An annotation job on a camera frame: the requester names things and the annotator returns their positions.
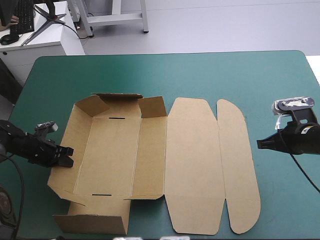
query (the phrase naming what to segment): monitor stand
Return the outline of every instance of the monitor stand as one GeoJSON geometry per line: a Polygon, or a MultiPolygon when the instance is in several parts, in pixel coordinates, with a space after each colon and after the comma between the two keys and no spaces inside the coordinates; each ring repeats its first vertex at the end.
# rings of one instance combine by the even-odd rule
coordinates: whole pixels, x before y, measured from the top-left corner
{"type": "MultiPolygon", "coordinates": [[[[48,12],[46,12],[45,10],[43,10],[42,8],[38,7],[37,5],[34,5],[34,7],[43,15],[46,16],[48,18],[50,18],[50,14],[48,12]]],[[[46,18],[46,22],[34,33],[32,33],[30,35],[30,37],[28,37],[22,44],[23,45],[27,45],[28,43],[30,43],[33,39],[35,39],[37,36],[39,36],[44,30],[46,30],[48,27],[50,27],[53,24],[65,24],[64,21],[61,21],[60,19],[63,18],[65,15],[67,15],[66,13],[64,14],[59,14],[59,15],[55,15],[55,18],[53,19],[54,21],[51,21],[49,19],[46,18]]]]}

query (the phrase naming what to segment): robotic arm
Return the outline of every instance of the robotic arm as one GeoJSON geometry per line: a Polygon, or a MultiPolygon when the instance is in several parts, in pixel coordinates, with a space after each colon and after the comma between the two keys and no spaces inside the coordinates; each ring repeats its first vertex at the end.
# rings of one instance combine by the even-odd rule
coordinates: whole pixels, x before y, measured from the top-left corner
{"type": "MultiPolygon", "coordinates": [[[[71,168],[74,161],[69,157],[74,150],[70,147],[56,145],[52,140],[46,140],[48,133],[58,129],[55,122],[45,122],[35,127],[35,133],[25,133],[6,120],[0,120],[0,154],[7,152],[28,159],[31,164],[43,167],[62,166],[71,168]]],[[[5,158],[0,156],[0,163],[5,158]]]]}

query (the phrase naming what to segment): unfolded cardboard box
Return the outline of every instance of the unfolded cardboard box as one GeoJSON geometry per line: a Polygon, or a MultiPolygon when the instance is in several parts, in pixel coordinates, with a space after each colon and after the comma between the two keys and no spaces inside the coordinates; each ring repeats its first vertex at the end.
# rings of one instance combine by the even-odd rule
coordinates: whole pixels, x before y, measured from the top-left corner
{"type": "Polygon", "coordinates": [[[226,200],[230,226],[248,231],[260,195],[241,111],[177,98],[167,116],[161,96],[95,94],[76,102],[61,145],[72,168],[52,168],[48,185],[70,200],[54,219],[66,233],[125,235],[131,200],[165,195],[178,233],[214,235],[226,200]]]}

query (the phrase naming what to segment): green table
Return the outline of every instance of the green table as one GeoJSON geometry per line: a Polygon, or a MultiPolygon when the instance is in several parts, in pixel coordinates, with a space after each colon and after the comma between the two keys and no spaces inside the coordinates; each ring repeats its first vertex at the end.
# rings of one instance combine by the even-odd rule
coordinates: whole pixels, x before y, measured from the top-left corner
{"type": "MultiPolygon", "coordinates": [[[[320,87],[299,51],[192,53],[156,55],[55,56],[36,61],[10,117],[28,132],[37,123],[56,121],[50,137],[60,142],[74,102],[91,93],[141,93],[163,96],[169,111],[177,97],[206,99],[215,113],[220,98],[236,104],[245,115],[261,196],[261,213],[247,233],[236,235],[224,206],[217,239],[320,238],[320,195],[288,154],[257,149],[256,140],[275,132],[274,100],[310,96],[320,116],[320,87]]],[[[317,155],[297,157],[320,185],[317,155]]],[[[53,214],[66,214],[69,202],[47,186],[50,169],[16,157],[26,184],[19,235],[26,238],[110,238],[109,235],[63,234],[53,214]]],[[[10,162],[0,165],[0,183],[19,208],[20,182],[10,162]]],[[[128,236],[157,239],[176,235],[164,198],[133,201],[128,236]]]]}

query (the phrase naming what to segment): black cord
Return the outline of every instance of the black cord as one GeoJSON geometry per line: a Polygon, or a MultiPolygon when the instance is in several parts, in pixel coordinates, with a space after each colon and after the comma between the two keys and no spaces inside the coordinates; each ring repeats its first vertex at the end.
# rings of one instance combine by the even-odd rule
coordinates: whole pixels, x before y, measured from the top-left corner
{"type": "Polygon", "coordinates": [[[57,24],[61,24],[61,25],[63,25],[63,26],[66,26],[67,28],[71,29],[71,30],[77,35],[77,37],[78,37],[79,39],[87,39],[87,38],[89,38],[89,36],[80,37],[79,34],[78,34],[75,30],[73,30],[70,26],[68,26],[67,24],[61,23],[61,22],[59,22],[59,21],[56,21],[56,20],[54,20],[54,19],[51,19],[51,18],[43,15],[40,11],[38,11],[38,10],[36,9],[36,7],[33,7],[33,9],[34,9],[38,14],[40,14],[40,15],[43,16],[43,17],[45,17],[45,18],[48,19],[49,21],[55,22],[55,23],[57,23],[57,24]]]}
{"type": "Polygon", "coordinates": [[[17,234],[18,234],[18,230],[19,230],[20,223],[21,223],[21,218],[22,218],[22,211],[24,209],[25,182],[24,182],[24,177],[22,175],[20,167],[18,166],[16,161],[11,158],[13,156],[13,154],[11,154],[10,156],[6,156],[6,155],[3,155],[3,154],[0,153],[0,156],[4,157],[5,158],[4,160],[9,160],[10,162],[13,163],[13,165],[15,166],[17,172],[19,173],[20,182],[21,182],[21,201],[20,201],[19,217],[18,217],[18,221],[16,223],[15,231],[14,231],[13,236],[12,236],[12,239],[15,240],[17,238],[17,234]]]}
{"type": "Polygon", "coordinates": [[[284,141],[284,138],[282,137],[282,133],[281,131],[278,129],[278,133],[280,136],[280,139],[284,145],[284,147],[286,148],[286,150],[288,151],[288,153],[290,154],[290,156],[292,157],[293,161],[295,162],[295,164],[298,166],[298,168],[300,169],[300,171],[303,173],[303,175],[306,177],[306,179],[309,181],[309,183],[311,183],[311,185],[315,188],[315,190],[318,191],[318,193],[320,193],[320,189],[315,185],[315,183],[311,180],[311,178],[307,175],[307,173],[305,172],[305,170],[302,168],[302,166],[298,163],[297,159],[295,158],[295,156],[292,154],[291,149],[289,148],[289,146],[286,144],[286,142],[284,141]]]}

